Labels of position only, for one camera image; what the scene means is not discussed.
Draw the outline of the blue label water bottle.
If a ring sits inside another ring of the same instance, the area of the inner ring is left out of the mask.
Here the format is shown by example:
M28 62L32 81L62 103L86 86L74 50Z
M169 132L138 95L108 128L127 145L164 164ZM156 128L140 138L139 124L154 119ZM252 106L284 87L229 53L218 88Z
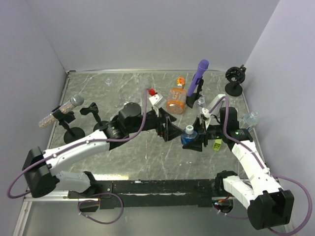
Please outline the blue label water bottle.
M185 145L191 142L194 138L196 138L197 132L194 130L192 125L187 125L184 129L184 132L181 135L181 143Z

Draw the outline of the clear bottle white cap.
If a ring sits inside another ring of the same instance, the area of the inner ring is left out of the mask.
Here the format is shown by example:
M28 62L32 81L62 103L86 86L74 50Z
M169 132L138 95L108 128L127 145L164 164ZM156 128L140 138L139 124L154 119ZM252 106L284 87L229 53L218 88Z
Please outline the clear bottle white cap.
M112 84L112 80L111 80L111 79L107 79L107 80L105 81L105 83L106 83L108 86L110 86L110 85Z

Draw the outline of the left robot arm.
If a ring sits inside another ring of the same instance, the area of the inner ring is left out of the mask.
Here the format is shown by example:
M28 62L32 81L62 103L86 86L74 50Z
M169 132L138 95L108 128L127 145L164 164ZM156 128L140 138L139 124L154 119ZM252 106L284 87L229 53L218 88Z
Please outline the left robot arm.
M66 168L87 157L113 150L140 132L155 130L168 142L179 137L183 130L175 126L176 118L164 109L142 112L137 103L127 103L108 123L90 135L61 147L29 151L23 165L23 175L34 198L46 196L54 190L69 190L93 197L97 184L90 172L66 172Z

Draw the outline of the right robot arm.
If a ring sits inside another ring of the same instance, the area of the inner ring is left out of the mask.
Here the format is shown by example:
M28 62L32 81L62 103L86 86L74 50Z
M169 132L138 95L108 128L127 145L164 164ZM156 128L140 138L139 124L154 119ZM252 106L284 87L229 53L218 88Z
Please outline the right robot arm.
M201 152L208 140L221 139L245 171L246 185L233 171L222 171L215 178L216 193L234 196L247 210L251 225L257 229L286 225L290 222L294 196L284 190L262 161L249 131L241 129L233 107L220 108L220 123L211 125L211 112L201 108L193 125L181 137L184 149Z

